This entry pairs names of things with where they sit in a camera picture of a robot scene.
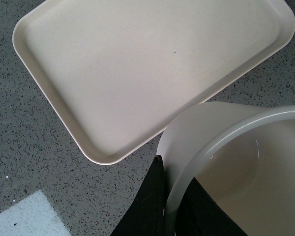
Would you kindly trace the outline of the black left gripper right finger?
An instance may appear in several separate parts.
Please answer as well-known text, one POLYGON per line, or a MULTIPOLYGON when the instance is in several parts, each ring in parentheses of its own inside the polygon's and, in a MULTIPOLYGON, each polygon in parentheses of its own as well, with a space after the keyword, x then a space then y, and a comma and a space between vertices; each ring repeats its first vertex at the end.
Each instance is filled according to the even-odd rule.
POLYGON ((193 178, 181 200, 176 223, 177 236, 247 235, 193 178))

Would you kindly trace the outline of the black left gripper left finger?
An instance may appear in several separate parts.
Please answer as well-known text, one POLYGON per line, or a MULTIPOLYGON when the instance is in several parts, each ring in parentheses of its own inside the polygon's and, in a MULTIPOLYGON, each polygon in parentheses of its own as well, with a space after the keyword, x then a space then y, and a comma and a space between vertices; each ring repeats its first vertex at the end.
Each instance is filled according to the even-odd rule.
POLYGON ((162 236, 165 172, 160 155, 153 162, 134 201, 117 224, 113 236, 162 236))

